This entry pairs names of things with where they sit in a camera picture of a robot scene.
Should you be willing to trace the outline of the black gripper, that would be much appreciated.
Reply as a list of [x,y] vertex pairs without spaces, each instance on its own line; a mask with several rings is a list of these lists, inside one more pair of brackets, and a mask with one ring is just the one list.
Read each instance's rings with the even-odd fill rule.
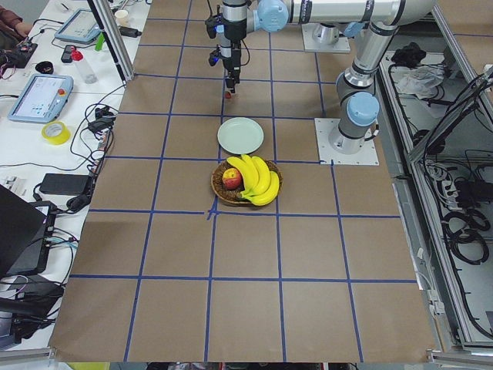
[[209,54],[208,63],[215,66],[219,60],[226,70],[226,87],[232,94],[236,94],[236,86],[240,82],[241,70],[241,42],[247,36],[247,22],[223,21],[223,33],[217,33],[220,43]]

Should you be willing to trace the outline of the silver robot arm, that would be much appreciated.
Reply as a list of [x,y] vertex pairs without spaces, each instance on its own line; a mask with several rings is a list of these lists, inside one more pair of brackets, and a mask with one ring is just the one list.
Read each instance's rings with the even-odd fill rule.
[[210,54],[210,65],[223,62],[226,87],[231,93],[240,84],[242,43],[247,35],[262,29],[279,32],[287,24],[325,25],[363,23],[368,25],[352,65],[343,72],[344,83],[352,89],[366,89],[394,33],[428,14],[435,1],[258,1],[250,10],[249,1],[223,1],[217,13],[206,19],[207,34],[220,38]]
[[352,65],[337,78],[341,118],[329,134],[330,145],[342,154],[355,154],[375,122],[380,103],[370,88],[394,34],[402,25],[428,14],[435,1],[367,1],[361,21],[368,24]]

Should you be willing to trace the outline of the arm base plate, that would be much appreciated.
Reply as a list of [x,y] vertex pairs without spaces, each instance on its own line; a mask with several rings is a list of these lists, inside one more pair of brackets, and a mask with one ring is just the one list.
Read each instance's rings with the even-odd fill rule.
[[334,25],[308,23],[302,25],[305,52],[349,53],[350,43]]
[[339,119],[316,118],[315,133],[319,162],[323,165],[378,166],[371,129],[360,139],[349,139],[339,130]]

